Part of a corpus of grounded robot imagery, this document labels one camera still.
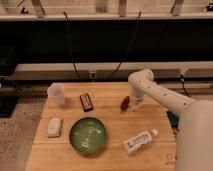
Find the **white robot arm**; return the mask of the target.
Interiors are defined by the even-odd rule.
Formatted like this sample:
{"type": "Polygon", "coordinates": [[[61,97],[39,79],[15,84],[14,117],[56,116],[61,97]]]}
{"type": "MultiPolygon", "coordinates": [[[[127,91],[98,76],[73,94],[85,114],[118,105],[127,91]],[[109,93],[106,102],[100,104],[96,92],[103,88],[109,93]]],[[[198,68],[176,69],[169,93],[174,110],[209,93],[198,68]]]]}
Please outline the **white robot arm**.
{"type": "Polygon", "coordinates": [[[130,98],[146,94],[179,118],[175,171],[213,171],[213,101],[196,100],[161,87],[150,69],[129,75],[130,98]]]}

